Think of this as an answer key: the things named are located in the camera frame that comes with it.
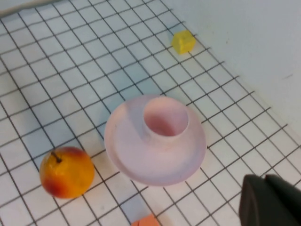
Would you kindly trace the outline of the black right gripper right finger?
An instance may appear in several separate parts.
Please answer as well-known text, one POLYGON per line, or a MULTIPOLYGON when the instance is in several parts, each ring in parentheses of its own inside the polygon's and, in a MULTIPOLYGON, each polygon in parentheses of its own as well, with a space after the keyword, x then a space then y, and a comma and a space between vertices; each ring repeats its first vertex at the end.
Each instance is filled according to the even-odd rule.
POLYGON ((268 174, 265 180, 276 192, 284 207, 301 225, 301 190, 276 175, 268 174))

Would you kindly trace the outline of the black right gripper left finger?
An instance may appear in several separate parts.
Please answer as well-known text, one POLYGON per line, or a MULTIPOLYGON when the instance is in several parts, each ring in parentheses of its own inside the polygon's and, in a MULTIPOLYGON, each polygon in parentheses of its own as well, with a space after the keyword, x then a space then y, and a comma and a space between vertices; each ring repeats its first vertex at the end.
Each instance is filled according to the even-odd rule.
POLYGON ((243 179, 239 219, 243 226, 297 225, 265 178, 251 174, 243 179))

